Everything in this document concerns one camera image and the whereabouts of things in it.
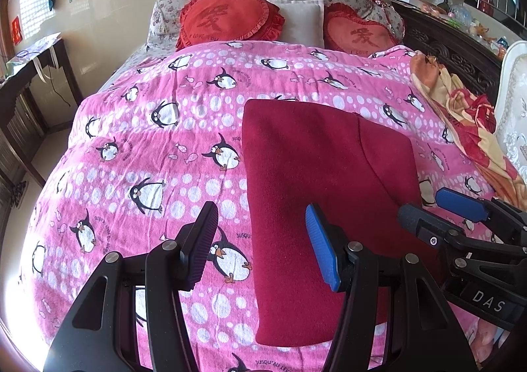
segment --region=tiled floor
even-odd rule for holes
[[[68,147],[69,130],[47,136],[38,150],[33,165],[47,178]],[[39,337],[39,332],[32,332],[34,323],[28,322],[31,314],[32,299],[23,295],[18,285],[19,262],[26,229],[33,207],[41,192],[40,186],[27,174],[24,180],[29,182],[27,191],[19,209],[11,211],[7,222],[2,254],[0,255],[0,313],[9,327],[19,349],[40,370],[44,364],[47,347]]]

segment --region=wooden table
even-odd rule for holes
[[[66,52],[66,47],[64,45],[64,40],[58,39],[53,44],[53,47],[57,56],[57,62],[59,63],[59,67],[55,68],[63,68],[66,80],[68,81],[69,88],[71,89],[73,98],[75,99],[75,102],[78,106],[81,104],[83,97],[81,94],[81,90],[78,88],[75,75],[73,74],[73,70],[68,58],[68,53]],[[45,68],[46,66],[54,67],[49,47],[42,50],[37,56],[37,58],[39,59],[42,68]],[[45,128],[45,134],[50,131],[54,132],[59,130],[56,127],[50,128],[46,125],[42,114],[40,113],[40,111],[38,111],[38,107],[33,96],[31,95],[31,92],[27,88],[31,79],[33,79],[36,75],[37,71],[35,68],[35,64],[30,61],[24,67],[22,67],[17,74],[8,78],[0,86],[0,135],[5,138],[9,149],[17,157],[22,166],[31,174],[31,176],[41,187],[44,187],[46,180],[44,180],[44,178],[36,170],[36,168],[31,163],[31,159],[26,156],[22,147],[17,143],[9,128],[7,128],[7,124],[15,115],[16,99],[18,96],[22,95],[25,100],[31,105],[32,108],[37,109],[37,115],[35,115],[35,117],[39,120],[40,123],[43,124],[43,127]],[[62,128],[66,128],[67,125],[70,125],[70,123],[61,124],[61,127],[63,126]],[[13,187],[12,181],[1,170],[0,177],[6,180],[6,182],[11,185],[11,187]]]

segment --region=pink duvet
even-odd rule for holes
[[[209,261],[196,288],[180,292],[200,370],[226,371],[240,361],[248,369],[321,370],[328,342],[301,348],[255,342],[258,306],[240,155],[249,98],[330,105],[404,133],[412,141],[423,204],[489,239],[483,226],[435,207],[433,194],[442,186],[485,197],[492,190],[412,87],[411,55],[403,46],[359,58],[282,43],[207,43],[145,60],[109,90],[85,99],[68,150],[35,206],[22,256],[24,290],[34,299],[46,342],[106,253],[151,250],[174,238],[210,200],[220,218]],[[215,254],[226,245],[236,250]],[[150,366],[143,293],[138,290],[139,345]],[[468,335],[476,319],[455,312]],[[385,328],[376,328],[371,366],[381,361]]]

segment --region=red fleece cloth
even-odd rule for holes
[[[333,338],[343,293],[324,283],[305,224],[317,202],[350,241],[377,254],[415,253],[436,278],[436,251],[403,230],[397,211],[421,204],[403,134],[315,103],[249,100],[242,123],[252,224],[259,344],[299,347]],[[377,323],[386,321],[387,292]]]

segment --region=penguin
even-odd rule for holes
[[[128,91],[121,96],[121,98],[124,98],[126,101],[134,102],[137,99],[137,95],[139,94],[139,88],[135,85],[132,86]]]
[[[105,143],[103,147],[96,147],[96,150],[101,153],[101,160],[111,161],[117,156],[117,153],[119,152],[119,147],[117,146],[117,143],[115,143],[114,137],[113,141]]]
[[[236,79],[228,74],[225,69],[221,68],[221,73],[207,82],[209,85],[216,85],[219,89],[232,89],[236,86]]]
[[[227,372],[250,372],[250,369],[245,366],[245,363],[236,354],[231,353],[238,361],[238,366],[230,368]]]
[[[421,202],[425,207],[433,207],[435,205],[434,188],[431,186],[429,178],[425,178],[419,182],[419,189],[421,190]]]
[[[443,138],[443,140],[445,140],[445,143],[448,145],[454,143],[454,137],[452,136],[452,133],[447,127],[445,127],[445,129],[443,130],[441,137]]]
[[[147,322],[147,301],[144,285],[135,286],[135,321],[141,327]]]
[[[404,101],[407,102],[407,103],[410,103],[412,106],[414,106],[420,112],[424,112],[425,111],[425,107],[419,101],[419,99],[415,96],[415,94],[412,92],[412,90],[410,90],[410,94],[408,94],[407,98]]]
[[[152,122],[160,128],[168,125],[178,125],[179,123],[179,104],[176,102],[166,103],[164,100],[152,112],[150,118]]]
[[[229,243],[223,229],[218,226],[218,230],[220,240],[210,247],[207,260],[225,277],[225,283],[246,280],[252,271],[251,264],[239,248]]]
[[[399,125],[399,127],[402,127],[403,124],[407,124],[402,115],[387,103],[384,103],[383,105],[383,112],[387,118],[391,119],[393,122]]]
[[[287,60],[275,60],[274,58],[265,58],[260,60],[262,66],[268,67],[271,70],[289,70]]]
[[[86,209],[86,217],[77,222],[76,226],[70,226],[71,232],[77,237],[77,242],[81,247],[81,252],[90,253],[97,245],[96,234],[93,231],[93,226],[90,223],[90,214]]]
[[[370,76],[379,76],[381,77],[381,75],[379,74],[379,72],[376,72],[375,70],[370,70],[370,69],[363,69],[362,67],[357,67],[360,71],[363,71],[364,73],[370,75]]]
[[[234,47],[234,48],[240,48],[243,46],[243,44],[241,44],[240,42],[227,42],[225,43],[225,45]]]
[[[347,86],[345,86],[344,84],[342,84],[342,82],[338,81],[337,79],[335,79],[331,73],[329,73],[327,70],[326,72],[328,73],[328,76],[326,76],[325,78],[323,79],[317,79],[317,81],[319,82],[325,82],[327,83],[328,85],[331,85],[332,87],[335,87],[336,89],[348,89]]]
[[[139,211],[145,214],[145,210],[157,210],[163,212],[163,188],[165,182],[147,183],[147,177],[139,185],[134,185],[130,189],[130,198],[136,204]]]
[[[67,184],[68,184],[68,176],[69,176],[70,170],[66,170],[63,175],[61,175],[61,178],[57,182],[57,194],[64,191]]]
[[[465,176],[465,188],[467,188],[470,192],[472,192],[475,195],[479,195],[482,193],[482,190],[476,180],[472,176],[467,177]]]
[[[322,52],[319,52],[316,49],[314,51],[311,51],[309,55],[318,58],[320,61],[329,61],[329,58],[326,54],[323,54]]]
[[[86,124],[85,130],[89,138],[96,137],[98,135],[99,124],[101,123],[100,118],[92,116]]]
[[[233,168],[236,168],[240,163],[240,156],[238,152],[231,146],[227,144],[220,132],[220,143],[215,144],[209,153],[202,154],[207,158],[212,158],[213,161],[220,166],[220,171],[227,171]]]
[[[183,69],[185,68],[186,66],[189,65],[189,61],[190,59],[192,58],[192,54],[189,54],[189,55],[181,55],[181,57],[177,57],[174,61],[172,61],[169,65],[168,65],[168,68],[172,69],[172,70],[180,70],[180,69]]]
[[[33,255],[31,256],[33,273],[36,271],[42,275],[42,270],[44,268],[44,255],[46,254],[46,250],[46,247],[41,245],[40,242],[36,243],[35,250],[33,250]]]

